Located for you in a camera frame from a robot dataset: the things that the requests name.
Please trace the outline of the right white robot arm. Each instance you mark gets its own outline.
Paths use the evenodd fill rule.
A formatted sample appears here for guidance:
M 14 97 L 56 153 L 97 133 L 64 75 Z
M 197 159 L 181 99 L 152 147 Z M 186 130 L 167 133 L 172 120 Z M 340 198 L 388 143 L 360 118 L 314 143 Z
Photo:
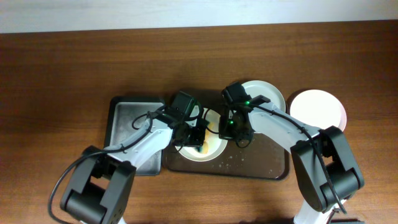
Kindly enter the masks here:
M 304 199 L 293 223 L 330 223 L 334 214 L 346 212 L 343 204 L 364 186 L 364 177 L 342 130 L 302 123 L 262 95 L 224 92 L 223 99 L 221 139 L 245 148 L 260 133 L 292 156 Z

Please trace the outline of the pinkish white plate front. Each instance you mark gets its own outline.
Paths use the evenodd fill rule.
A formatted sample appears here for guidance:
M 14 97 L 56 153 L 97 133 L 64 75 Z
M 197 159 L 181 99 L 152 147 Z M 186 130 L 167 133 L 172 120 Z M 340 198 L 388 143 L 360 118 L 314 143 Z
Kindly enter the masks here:
M 293 97 L 289 114 L 311 126 L 326 129 L 335 126 L 344 131 L 347 114 L 340 100 L 323 90 L 305 90 Z

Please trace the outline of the green and yellow sponge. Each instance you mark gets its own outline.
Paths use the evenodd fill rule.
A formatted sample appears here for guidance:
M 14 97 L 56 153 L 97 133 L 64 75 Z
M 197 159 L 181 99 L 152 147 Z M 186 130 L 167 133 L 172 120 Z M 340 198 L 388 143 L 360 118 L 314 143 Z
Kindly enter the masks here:
M 207 129 L 205 131 L 205 140 L 202 146 L 197 148 L 200 154 L 208 154 L 218 147 L 218 132 L 214 130 L 216 124 L 214 122 L 209 122 Z

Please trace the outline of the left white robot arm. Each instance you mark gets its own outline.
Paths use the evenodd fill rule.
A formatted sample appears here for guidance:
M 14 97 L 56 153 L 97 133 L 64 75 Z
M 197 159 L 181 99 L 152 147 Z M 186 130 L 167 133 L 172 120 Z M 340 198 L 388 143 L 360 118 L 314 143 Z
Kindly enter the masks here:
M 104 149 L 86 148 L 64 172 L 72 176 L 61 210 L 82 223 L 124 223 L 136 170 L 171 142 L 203 143 L 206 121 L 202 116 L 200 105 L 163 105 L 148 111 L 142 126 L 125 140 Z

